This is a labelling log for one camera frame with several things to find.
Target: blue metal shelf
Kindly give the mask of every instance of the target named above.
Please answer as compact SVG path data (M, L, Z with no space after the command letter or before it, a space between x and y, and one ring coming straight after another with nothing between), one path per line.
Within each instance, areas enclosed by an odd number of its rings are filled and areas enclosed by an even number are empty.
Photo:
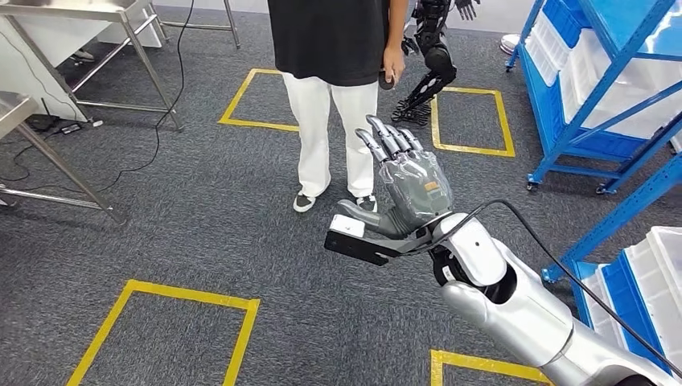
M678 183L682 183L682 153L673 157L638 187L636 191L623 200L611 213L594 225L592 230L587 232L561 257L561 262L570 268L574 267L573 263L575 261L582 261L602 241L613 235L630 219ZM549 282L557 281L562 274L563 271L556 264L542 269L543 279Z
M524 46L543 4L550 22L561 29L561 37L569 47L577 41L581 28L592 27L611 57L610 66L568 124L563 117L560 82L546 86ZM621 0L548 0L546 3L535 0L521 31L520 43L507 62L509 71L517 58L522 59L528 95L544 151L540 164L528 175L529 189L542 183L549 171L560 171L609 179L598 187L597 192L615 193L680 131L682 125L679 120L671 121L648 140L607 130L672 94L682 92L682 80L593 129L582 127L619 74L637 56L682 60L682 0L637 0L626 5ZM614 170L565 166L557 162L562 155L596 158L618 162L619 165Z
M566 127L559 82L555 81L549 87L544 83L523 44L519 46L519 55L521 67L524 69L528 95L536 117L540 142L543 151L547 154L552 151L556 139ZM588 129L580 128L575 137L587 131ZM625 162L645 142L646 140L640 138L605 131L586 139L579 146L570 146L562 153L576 157Z
M676 0L578 0L602 46L614 59L643 23L656 23L635 57L682 60L682 10Z

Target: orange label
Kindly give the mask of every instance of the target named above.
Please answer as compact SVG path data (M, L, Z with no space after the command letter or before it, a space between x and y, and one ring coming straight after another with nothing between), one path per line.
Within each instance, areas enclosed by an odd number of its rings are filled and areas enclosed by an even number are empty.
M424 188L427 191L432 191L433 189L438 189L438 183L436 183L435 181L431 181L430 183L427 183L426 185L424 185Z

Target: floor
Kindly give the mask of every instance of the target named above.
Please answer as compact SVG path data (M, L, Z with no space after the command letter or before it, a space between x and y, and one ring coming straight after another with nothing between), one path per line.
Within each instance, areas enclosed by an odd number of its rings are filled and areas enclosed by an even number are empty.
M186 12L161 11L175 20ZM252 68L273 68L268 16L235 17L240 50L227 33L185 34L187 79L179 102L185 130L178 133L165 124L154 163L123 174L105 192L130 217L125 227L100 212L38 201L0 211L2 383L66 384L130 279L260 299L236 379L239 385L431 384L431 350L515 362L446 309L428 257L401 258L380 268L323 248L335 202L348 197L336 111L330 119L333 182L304 215L291 209L298 189L296 133L217 123ZM220 22L223 15L200 10L196 18ZM172 32L177 39L178 31ZM527 192L525 175L539 162L541 148L521 71L504 71L498 33L457 30L448 35L459 67L454 85L501 92L516 150L513 158L435 150L458 210L488 199L509 199L560 255L668 159L668 151L661 151L615 196L596 196L598 180L559 174L548 175L537 193ZM106 48L92 49L101 55ZM177 93L175 47L149 54L163 81ZM380 94L380 117L389 117L424 71L418 57L408 58L401 84ZM148 104L158 100L129 48L82 89L82 97ZM502 145L491 96L445 92L439 106L443 142ZM104 121L102 127L48 141L94 186L104 187L119 170L150 159L158 117L93 111ZM234 115L295 124L284 85L275 75L256 76ZM414 132L433 149L429 130ZM23 174L12 158L26 144L6 144L18 139L8 136L0 143L0 175L6 179ZM31 177L12 187L73 187L35 150L18 161ZM385 209L385 189L377 186L377 194ZM505 210L489 211L480 219L534 270L548 264ZM679 225L680 219L682 196L676 190L618 231L590 260L609 261L619 249L641 240L649 227ZM564 281L549 288L573 305ZM240 346L245 315L233 306L134 292L80 384L222 384L228 364L238 359L233 353ZM445 385L524 384L447 365L443 377Z

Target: sneaker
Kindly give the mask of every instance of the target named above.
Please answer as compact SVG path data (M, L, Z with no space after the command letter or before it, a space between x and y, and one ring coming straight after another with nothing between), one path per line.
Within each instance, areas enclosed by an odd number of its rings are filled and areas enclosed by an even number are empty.
M376 212L376 197L374 195L366 195L356 200L359 207L365 211Z
M298 213L305 213L315 204L315 197L308 197L307 195L297 195L294 201L294 210Z
M81 62L85 63L92 63L95 61L95 56L93 56L90 52L87 52L86 50L78 50L73 53L73 57L76 58L76 60L80 60Z

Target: black t-shirt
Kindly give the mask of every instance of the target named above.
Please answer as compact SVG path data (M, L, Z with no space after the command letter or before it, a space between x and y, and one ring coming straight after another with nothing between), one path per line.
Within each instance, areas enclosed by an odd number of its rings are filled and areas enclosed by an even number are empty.
M376 82L389 0L268 0L277 69L337 86Z

